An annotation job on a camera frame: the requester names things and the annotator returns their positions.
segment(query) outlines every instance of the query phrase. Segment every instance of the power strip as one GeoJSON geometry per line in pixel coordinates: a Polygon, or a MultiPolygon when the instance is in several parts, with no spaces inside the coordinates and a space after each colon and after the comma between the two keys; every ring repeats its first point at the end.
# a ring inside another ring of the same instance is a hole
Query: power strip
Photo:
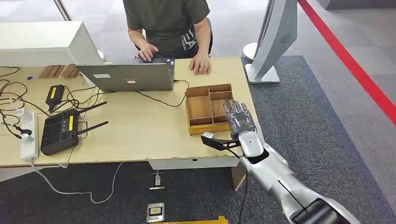
{"type": "Polygon", "coordinates": [[[31,135],[21,135],[21,159],[25,161],[37,159],[39,155],[37,115],[25,108],[16,110],[16,115],[21,118],[21,129],[32,131],[31,135]]]}

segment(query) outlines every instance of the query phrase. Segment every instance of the silver laptop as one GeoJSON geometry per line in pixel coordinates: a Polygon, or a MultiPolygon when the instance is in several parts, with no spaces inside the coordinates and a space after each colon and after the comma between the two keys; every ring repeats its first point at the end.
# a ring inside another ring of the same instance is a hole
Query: silver laptop
{"type": "Polygon", "coordinates": [[[131,59],[126,63],[76,65],[103,92],[171,91],[174,59],[153,58],[147,63],[131,59]]]}

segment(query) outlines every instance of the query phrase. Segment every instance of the robotic arm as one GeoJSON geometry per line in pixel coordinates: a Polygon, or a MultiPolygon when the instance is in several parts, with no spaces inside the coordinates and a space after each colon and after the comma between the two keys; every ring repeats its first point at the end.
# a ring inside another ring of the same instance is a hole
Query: robotic arm
{"type": "Polygon", "coordinates": [[[267,143],[261,143],[253,118],[245,104],[224,105],[232,140],[202,134],[202,142],[217,150],[241,146],[240,162],[260,187],[272,195],[291,224],[359,224],[341,204],[304,186],[294,177],[287,161],[267,143]]]}

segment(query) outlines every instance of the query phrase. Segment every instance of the dark green t-shirt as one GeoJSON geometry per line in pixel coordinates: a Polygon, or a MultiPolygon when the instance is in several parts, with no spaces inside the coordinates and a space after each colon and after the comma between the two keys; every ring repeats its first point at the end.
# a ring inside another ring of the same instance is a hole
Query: dark green t-shirt
{"type": "Polygon", "coordinates": [[[129,29],[144,29],[147,41],[165,56],[196,47],[193,24],[209,14],[206,0],[124,0],[124,8],[129,29]]]}

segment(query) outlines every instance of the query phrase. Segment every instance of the white display stand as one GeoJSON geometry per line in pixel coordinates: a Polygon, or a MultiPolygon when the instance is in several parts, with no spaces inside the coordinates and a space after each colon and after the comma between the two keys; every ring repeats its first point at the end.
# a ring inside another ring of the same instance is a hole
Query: white display stand
{"type": "Polygon", "coordinates": [[[102,64],[82,21],[0,23],[0,66],[102,64]]]}

